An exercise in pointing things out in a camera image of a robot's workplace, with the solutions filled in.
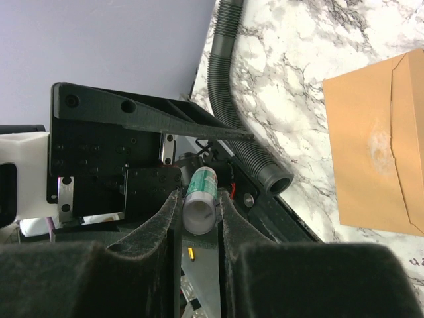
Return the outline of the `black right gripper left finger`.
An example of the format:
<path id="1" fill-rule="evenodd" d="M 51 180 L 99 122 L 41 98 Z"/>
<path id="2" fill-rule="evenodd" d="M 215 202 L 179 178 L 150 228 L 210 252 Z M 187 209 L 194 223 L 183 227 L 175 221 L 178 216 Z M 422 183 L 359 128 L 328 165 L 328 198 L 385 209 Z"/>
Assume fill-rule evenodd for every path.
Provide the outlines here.
<path id="1" fill-rule="evenodd" d="M 182 195 L 110 246 L 4 244 L 2 317 L 178 317 Z"/>

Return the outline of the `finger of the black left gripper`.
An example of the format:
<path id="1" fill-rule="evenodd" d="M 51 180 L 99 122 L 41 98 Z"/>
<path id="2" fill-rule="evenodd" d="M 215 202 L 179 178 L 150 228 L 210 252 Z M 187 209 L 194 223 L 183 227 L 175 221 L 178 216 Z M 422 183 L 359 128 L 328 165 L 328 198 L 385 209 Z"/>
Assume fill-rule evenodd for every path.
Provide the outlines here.
<path id="1" fill-rule="evenodd" d="M 194 102 L 72 83 L 51 87 L 57 119 L 119 125 L 124 129 L 202 139 L 253 140 L 253 134 L 223 124 Z"/>

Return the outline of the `brown kraft envelope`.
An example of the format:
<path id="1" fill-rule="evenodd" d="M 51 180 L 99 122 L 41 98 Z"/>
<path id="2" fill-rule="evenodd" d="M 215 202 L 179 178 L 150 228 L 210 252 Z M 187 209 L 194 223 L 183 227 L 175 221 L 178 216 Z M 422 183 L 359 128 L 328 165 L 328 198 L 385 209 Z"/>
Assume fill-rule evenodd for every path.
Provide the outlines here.
<path id="1" fill-rule="evenodd" d="M 323 83 L 343 225 L 423 234 L 423 50 Z"/>

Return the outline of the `green white glue stick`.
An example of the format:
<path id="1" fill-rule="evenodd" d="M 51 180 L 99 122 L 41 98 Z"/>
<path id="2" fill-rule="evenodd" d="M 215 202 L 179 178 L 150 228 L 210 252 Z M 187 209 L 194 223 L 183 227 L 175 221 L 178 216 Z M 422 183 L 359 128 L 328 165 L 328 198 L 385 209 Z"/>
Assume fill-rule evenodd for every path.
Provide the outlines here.
<path id="1" fill-rule="evenodd" d="M 217 175 L 207 166 L 193 174 L 182 211 L 185 229 L 194 235 L 204 235 L 217 222 Z"/>

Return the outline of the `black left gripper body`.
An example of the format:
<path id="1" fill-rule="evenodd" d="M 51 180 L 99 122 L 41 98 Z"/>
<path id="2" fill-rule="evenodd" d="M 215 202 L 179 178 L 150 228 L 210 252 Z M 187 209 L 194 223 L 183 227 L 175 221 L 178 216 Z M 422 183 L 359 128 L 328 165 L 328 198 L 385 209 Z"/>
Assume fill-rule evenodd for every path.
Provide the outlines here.
<path id="1" fill-rule="evenodd" d="M 181 171 L 160 159 L 161 136 L 120 125 L 52 118 L 48 197 L 60 222 L 122 213 L 147 220 L 181 186 Z"/>

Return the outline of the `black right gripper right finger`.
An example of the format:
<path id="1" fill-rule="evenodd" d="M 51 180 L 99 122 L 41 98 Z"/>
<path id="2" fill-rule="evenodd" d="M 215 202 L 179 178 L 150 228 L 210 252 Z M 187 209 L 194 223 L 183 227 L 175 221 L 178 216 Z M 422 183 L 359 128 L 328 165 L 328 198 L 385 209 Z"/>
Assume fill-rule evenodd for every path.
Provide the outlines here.
<path id="1" fill-rule="evenodd" d="M 219 194 L 223 317 L 419 317 L 396 256 L 378 244 L 288 242 L 263 235 Z"/>

